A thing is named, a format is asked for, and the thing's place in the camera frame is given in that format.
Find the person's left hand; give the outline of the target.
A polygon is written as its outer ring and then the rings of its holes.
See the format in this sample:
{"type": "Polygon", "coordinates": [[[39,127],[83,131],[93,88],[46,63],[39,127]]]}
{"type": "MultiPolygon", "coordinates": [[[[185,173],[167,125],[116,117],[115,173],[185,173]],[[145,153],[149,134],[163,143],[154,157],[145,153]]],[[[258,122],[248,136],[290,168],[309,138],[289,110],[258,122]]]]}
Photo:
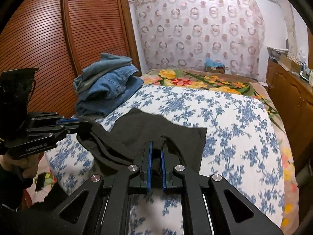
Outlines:
{"type": "Polygon", "coordinates": [[[14,160],[10,155],[1,155],[1,167],[12,171],[14,167],[22,169],[23,178],[34,178],[38,172],[40,154],[30,155],[26,158],[14,160]]]}

